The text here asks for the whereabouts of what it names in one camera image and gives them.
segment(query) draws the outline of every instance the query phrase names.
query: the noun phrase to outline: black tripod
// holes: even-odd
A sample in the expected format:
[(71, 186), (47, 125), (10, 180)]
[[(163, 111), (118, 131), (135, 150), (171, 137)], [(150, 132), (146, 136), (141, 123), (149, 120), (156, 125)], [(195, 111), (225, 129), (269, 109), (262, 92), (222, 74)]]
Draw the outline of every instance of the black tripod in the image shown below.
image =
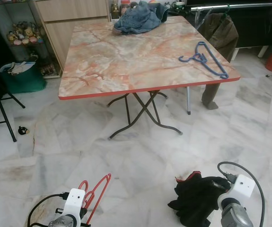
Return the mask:
[(3, 109), (1, 100), (6, 100), (6, 99), (11, 99), (11, 98), (12, 98), (12, 99), (14, 99), (19, 105), (21, 105), (22, 108), (25, 108), (25, 106), (22, 105), (22, 103), (19, 102), (19, 100), (16, 99), (16, 97), (13, 96), (7, 89), (6, 89), (6, 92), (7, 92), (7, 94), (8, 94), (10, 97), (9, 97), (9, 98), (1, 98), (1, 99), (0, 99), (0, 110), (1, 110), (2, 115), (3, 115), (3, 117), (4, 117), (4, 121), (1, 121), (0, 124), (1, 124), (1, 123), (6, 123), (6, 124), (7, 124), (8, 129), (9, 129), (9, 132), (10, 132), (10, 134), (11, 134), (11, 136), (12, 136), (12, 139), (13, 139), (14, 142), (16, 142), (17, 140), (16, 140), (16, 138), (15, 138), (15, 135), (14, 135), (14, 132), (13, 132), (13, 130), (12, 130), (12, 128), (11, 128), (11, 125), (9, 124), (9, 120), (8, 120), (8, 117), (7, 117), (7, 115), (6, 115), (5, 111), (4, 111), (4, 109)]

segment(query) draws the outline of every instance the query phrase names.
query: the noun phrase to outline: wooden drawer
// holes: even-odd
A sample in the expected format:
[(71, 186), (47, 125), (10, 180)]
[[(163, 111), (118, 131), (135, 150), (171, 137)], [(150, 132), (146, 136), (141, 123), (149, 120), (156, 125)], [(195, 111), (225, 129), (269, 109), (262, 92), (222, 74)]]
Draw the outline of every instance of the wooden drawer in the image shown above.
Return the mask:
[(108, 19), (106, 17), (73, 21), (60, 21), (45, 24), (51, 43), (54, 46), (62, 69), (64, 68), (66, 56), (68, 55), (71, 35), (73, 33), (74, 27), (76, 25), (104, 22), (108, 22)]
[(36, 3), (45, 22), (107, 16), (106, 0), (46, 0)]

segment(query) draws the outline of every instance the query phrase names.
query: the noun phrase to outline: shelf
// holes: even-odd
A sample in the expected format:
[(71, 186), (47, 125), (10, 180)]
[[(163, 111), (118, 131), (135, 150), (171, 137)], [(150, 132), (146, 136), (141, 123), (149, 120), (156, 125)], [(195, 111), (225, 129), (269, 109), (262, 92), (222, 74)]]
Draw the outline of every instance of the shelf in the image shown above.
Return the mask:
[(29, 44), (20, 44), (20, 45), (14, 45), (14, 44), (10, 44), (9, 46), (10, 47), (16, 47), (16, 46), (37, 46), (37, 45), (42, 45), (42, 44), (44, 44), (44, 42), (42, 42), (42, 43), (35, 43), (35, 44), (33, 44), (33, 43), (29, 43)]
[(0, 1), (0, 5), (4, 4), (14, 4), (14, 3), (22, 3), (22, 2), (27, 2), (27, 0), (8, 0), (8, 1)]

